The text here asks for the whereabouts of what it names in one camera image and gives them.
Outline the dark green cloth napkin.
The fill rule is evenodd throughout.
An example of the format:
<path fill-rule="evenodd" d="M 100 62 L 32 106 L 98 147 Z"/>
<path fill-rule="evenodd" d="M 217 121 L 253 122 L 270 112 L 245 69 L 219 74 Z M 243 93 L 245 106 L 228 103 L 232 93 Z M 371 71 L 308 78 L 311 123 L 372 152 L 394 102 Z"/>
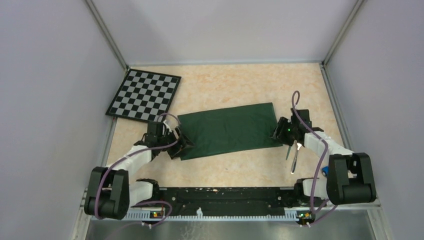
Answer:
<path fill-rule="evenodd" d="M 181 160 L 280 147 L 272 139 L 277 126 L 271 102 L 193 112 L 178 116 L 182 133 L 193 142 Z"/>

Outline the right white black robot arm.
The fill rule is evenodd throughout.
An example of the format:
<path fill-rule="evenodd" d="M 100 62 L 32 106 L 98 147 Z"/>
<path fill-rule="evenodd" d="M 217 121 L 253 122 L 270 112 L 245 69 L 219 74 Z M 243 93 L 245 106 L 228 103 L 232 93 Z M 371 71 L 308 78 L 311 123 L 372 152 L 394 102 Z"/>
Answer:
<path fill-rule="evenodd" d="M 333 205 L 372 203 L 377 198 L 370 156 L 353 152 L 313 127 L 307 109 L 293 110 L 290 118 L 280 117 L 271 138 L 287 146 L 304 147 L 319 157 L 319 175 L 298 180 L 293 200 L 307 206 L 314 197 Z"/>

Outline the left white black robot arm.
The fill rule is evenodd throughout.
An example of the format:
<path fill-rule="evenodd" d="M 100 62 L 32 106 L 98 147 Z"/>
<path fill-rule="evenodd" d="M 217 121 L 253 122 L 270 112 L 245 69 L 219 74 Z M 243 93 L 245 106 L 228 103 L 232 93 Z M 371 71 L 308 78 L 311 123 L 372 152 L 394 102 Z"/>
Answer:
<path fill-rule="evenodd" d="M 149 121 L 141 140 L 123 157 L 91 171 L 83 205 L 85 214 L 97 219 L 122 220 L 129 208 L 140 202 L 156 206 L 161 198 L 155 190 L 157 183 L 151 179 L 130 183 L 130 177 L 162 152 L 171 159 L 180 158 L 194 146 L 180 126 L 171 128 L 164 121 Z"/>

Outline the teal plastic spoon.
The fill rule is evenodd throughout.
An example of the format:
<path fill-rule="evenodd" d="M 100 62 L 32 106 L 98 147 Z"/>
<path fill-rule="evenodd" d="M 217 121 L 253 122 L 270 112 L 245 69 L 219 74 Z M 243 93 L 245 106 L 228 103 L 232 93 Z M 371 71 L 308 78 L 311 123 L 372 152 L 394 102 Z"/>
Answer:
<path fill-rule="evenodd" d="M 288 145 L 287 146 L 287 152 L 286 152 L 285 160 L 288 160 L 289 159 L 291 149 L 292 149 L 292 146 L 291 145 Z"/>

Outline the silver metal fork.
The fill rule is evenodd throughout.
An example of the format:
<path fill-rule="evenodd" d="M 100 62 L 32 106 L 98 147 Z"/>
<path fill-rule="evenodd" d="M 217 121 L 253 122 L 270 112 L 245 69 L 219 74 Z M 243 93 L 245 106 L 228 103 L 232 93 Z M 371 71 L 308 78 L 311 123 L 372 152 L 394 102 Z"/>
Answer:
<path fill-rule="evenodd" d="M 302 144 L 300 142 L 296 142 L 295 144 L 295 153 L 294 153 L 294 157 L 293 157 L 293 161 L 292 161 L 292 165 L 290 168 L 290 173 L 293 175 L 296 171 L 296 166 L 297 166 L 297 160 L 298 160 L 298 155 L 299 155 L 299 151 L 302 147 Z"/>

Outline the blue toy car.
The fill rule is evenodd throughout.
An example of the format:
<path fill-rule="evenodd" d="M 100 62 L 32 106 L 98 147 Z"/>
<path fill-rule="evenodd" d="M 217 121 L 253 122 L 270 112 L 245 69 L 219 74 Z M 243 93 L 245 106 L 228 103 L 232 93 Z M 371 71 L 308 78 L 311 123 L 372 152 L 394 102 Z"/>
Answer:
<path fill-rule="evenodd" d="M 329 166 L 328 165 L 327 166 L 324 166 L 323 168 L 321 168 L 321 174 L 324 177 L 327 177 L 328 176 L 328 173 L 329 173 Z"/>

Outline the black grey checkerboard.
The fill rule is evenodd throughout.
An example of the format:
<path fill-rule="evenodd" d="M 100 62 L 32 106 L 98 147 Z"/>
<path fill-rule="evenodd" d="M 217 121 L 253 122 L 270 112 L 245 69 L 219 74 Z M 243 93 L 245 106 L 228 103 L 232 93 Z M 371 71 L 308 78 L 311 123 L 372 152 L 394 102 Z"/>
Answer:
<path fill-rule="evenodd" d="M 105 114 L 139 122 L 161 120 L 181 80 L 176 75 L 129 69 Z"/>

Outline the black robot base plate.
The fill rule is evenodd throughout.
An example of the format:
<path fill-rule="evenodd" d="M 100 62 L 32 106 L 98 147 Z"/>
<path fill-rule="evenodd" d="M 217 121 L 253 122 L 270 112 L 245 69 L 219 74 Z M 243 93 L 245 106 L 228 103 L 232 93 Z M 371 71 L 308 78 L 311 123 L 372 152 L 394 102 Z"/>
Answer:
<path fill-rule="evenodd" d="M 173 217 L 283 216 L 289 208 L 310 208 L 299 187 L 161 187 L 152 199 L 170 203 Z"/>

